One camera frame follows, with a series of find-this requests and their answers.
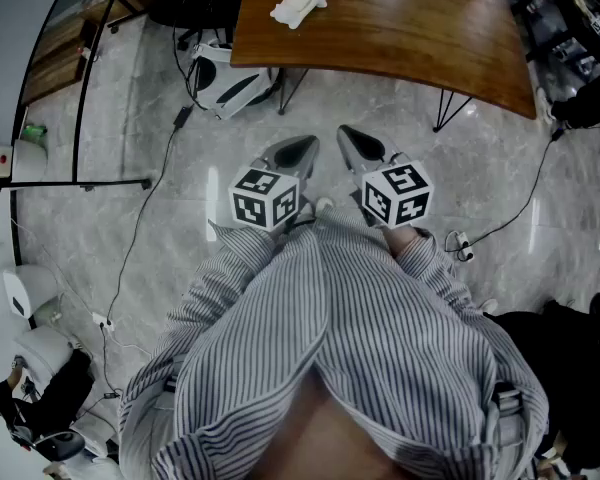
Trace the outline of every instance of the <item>shirt cuff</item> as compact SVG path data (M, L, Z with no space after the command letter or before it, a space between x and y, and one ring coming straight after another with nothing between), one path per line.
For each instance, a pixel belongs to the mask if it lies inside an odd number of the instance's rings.
M424 229L417 229L420 236L413 239L396 257L405 274L418 278L431 264L438 252L436 239Z
M266 231L251 227L226 228L211 221L209 225L218 235L220 242L252 272L260 272L271 261L276 244Z

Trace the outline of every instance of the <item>power strip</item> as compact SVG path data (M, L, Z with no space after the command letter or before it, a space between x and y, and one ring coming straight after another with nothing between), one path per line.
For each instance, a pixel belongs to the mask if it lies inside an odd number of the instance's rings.
M106 317L99 315L98 313L92 313L93 322L98 326L102 326L103 329L106 329L109 332L113 332L115 330L115 326L113 322L107 320Z
M467 234L465 232L456 233L456 242L458 242L458 249L460 249L458 251L460 261L464 261L465 263L473 261L475 254L473 254L473 249L469 246Z

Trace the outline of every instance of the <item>wooden table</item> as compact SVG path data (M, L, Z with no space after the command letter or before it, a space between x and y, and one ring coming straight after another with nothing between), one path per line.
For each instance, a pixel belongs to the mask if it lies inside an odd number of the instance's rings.
M536 117L506 0L327 0L296 30L269 16L281 1L242 1L232 66L356 71L439 87L436 131L446 124L445 89Z

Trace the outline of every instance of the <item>striped shirt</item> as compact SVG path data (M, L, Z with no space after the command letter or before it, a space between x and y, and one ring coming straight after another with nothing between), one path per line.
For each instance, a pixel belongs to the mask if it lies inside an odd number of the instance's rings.
M217 231L223 249L200 266L122 397L127 478L139 478L140 459L160 479L245 478L310 368L388 457L420 477L509 478L531 460L546 396L428 233L394 259L379 230L332 208L283 247L252 228ZM164 417L156 406L175 375ZM526 421L516 471L504 473L491 402L498 382L519 390Z

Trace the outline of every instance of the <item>white cube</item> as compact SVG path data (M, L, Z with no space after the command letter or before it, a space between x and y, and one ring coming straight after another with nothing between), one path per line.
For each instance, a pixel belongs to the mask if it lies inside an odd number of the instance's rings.
M394 165L362 177L362 206L390 229L426 217L433 184L420 162Z
M300 208L300 180L265 169L244 166L229 186L233 220L273 231Z

